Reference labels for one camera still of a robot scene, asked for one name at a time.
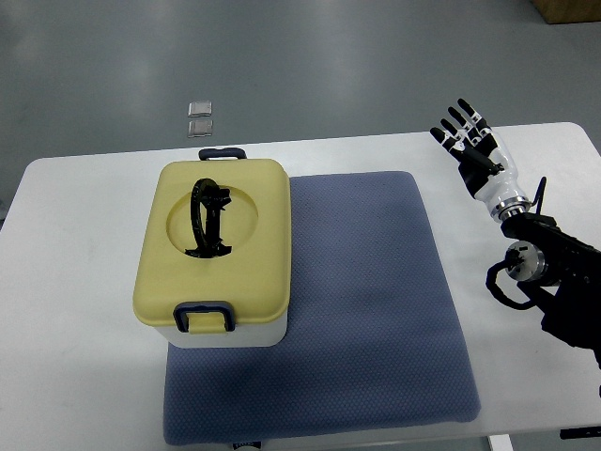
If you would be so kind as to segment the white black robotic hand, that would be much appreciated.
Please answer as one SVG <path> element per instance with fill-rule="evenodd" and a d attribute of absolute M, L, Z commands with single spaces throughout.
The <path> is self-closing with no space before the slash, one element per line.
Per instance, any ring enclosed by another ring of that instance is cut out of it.
<path fill-rule="evenodd" d="M 500 136 L 467 101 L 449 107 L 430 134 L 458 162 L 458 172 L 470 196 L 501 223 L 529 211 L 532 202 L 518 185 L 516 164 Z"/>

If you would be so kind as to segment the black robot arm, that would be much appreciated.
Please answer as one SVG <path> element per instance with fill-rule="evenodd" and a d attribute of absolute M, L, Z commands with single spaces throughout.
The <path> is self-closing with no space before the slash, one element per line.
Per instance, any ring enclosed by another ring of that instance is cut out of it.
<path fill-rule="evenodd" d="M 544 332 L 599 360 L 600 252 L 541 214 L 509 217 L 501 231 L 516 242 L 487 271 L 492 296 L 515 310 L 539 308 Z"/>

